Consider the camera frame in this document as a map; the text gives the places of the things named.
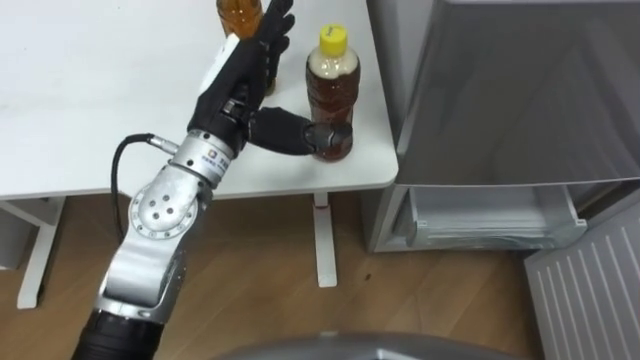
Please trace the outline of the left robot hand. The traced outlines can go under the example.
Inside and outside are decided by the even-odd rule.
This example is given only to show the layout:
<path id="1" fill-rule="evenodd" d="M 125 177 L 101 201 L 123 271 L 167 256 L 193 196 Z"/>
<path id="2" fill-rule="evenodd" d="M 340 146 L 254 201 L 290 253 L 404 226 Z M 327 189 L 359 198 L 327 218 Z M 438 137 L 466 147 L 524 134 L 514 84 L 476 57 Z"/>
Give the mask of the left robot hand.
<path id="1" fill-rule="evenodd" d="M 295 24 L 292 0 L 273 0 L 253 36 L 242 39 L 199 95 L 189 131 L 204 131 L 236 157 L 248 143 L 294 156 L 318 154 L 352 137 L 348 124 L 313 122 L 280 107 L 264 107 L 275 80 L 287 33 Z"/>

